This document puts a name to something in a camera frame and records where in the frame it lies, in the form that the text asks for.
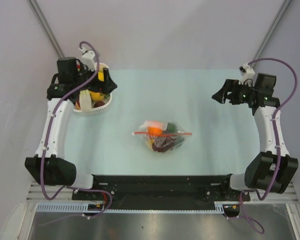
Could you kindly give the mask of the dark grape bunch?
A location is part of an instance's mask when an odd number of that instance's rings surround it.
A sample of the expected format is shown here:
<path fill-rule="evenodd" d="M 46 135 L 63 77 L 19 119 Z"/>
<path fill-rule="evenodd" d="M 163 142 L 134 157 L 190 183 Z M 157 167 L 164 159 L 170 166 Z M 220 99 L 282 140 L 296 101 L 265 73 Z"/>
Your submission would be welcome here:
<path fill-rule="evenodd" d="M 151 148 L 155 152 L 165 153 L 174 147 L 174 141 L 172 137 L 157 137 L 153 140 Z"/>

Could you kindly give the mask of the clear orange zip bag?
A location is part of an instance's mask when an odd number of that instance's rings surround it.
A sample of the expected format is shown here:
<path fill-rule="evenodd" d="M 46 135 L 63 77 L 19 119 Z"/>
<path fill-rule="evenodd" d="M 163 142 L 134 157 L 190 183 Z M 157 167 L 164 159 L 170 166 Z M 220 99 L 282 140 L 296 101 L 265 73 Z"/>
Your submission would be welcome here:
<path fill-rule="evenodd" d="M 179 148 L 193 133 L 175 122 L 146 120 L 132 135 L 139 136 L 153 152 L 163 154 Z"/>

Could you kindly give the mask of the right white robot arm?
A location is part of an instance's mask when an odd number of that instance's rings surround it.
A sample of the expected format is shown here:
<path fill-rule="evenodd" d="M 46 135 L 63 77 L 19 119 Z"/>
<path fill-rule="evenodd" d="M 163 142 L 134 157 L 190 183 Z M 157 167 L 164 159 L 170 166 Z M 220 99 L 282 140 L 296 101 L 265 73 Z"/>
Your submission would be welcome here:
<path fill-rule="evenodd" d="M 264 190 L 282 194 L 295 175 L 299 162 L 290 156 L 280 123 L 280 100 L 273 96 L 277 77 L 259 73 L 254 85 L 226 79 L 213 100 L 251 108 L 259 136 L 260 151 L 242 174 L 232 174 L 229 183 L 220 188 L 221 196 L 232 201 L 239 191 Z"/>

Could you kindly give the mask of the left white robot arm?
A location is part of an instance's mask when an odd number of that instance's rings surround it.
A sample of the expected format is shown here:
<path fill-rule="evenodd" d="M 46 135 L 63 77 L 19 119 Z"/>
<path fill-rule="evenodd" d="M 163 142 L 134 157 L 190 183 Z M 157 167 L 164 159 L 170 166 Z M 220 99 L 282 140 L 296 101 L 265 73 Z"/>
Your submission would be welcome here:
<path fill-rule="evenodd" d="M 98 63 L 88 51 L 80 59 L 57 60 L 56 73 L 47 89 L 47 116 L 39 146 L 33 157 L 25 159 L 25 167 L 41 186 L 66 186 L 83 189 L 90 200 L 100 196 L 101 188 L 93 175 L 78 169 L 65 159 L 65 138 L 70 116 L 93 116 L 108 111 L 112 91 L 109 67 Z"/>

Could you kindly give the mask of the orange fruit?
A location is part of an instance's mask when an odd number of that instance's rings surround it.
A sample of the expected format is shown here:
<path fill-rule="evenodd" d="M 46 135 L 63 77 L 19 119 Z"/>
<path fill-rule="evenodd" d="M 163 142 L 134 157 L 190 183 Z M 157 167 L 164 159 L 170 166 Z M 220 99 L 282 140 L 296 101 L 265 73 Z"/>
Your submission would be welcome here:
<path fill-rule="evenodd" d="M 151 136 L 159 137 L 163 134 L 163 130 L 158 127 L 153 127 L 153 126 L 148 126 L 147 127 L 147 132 Z"/>

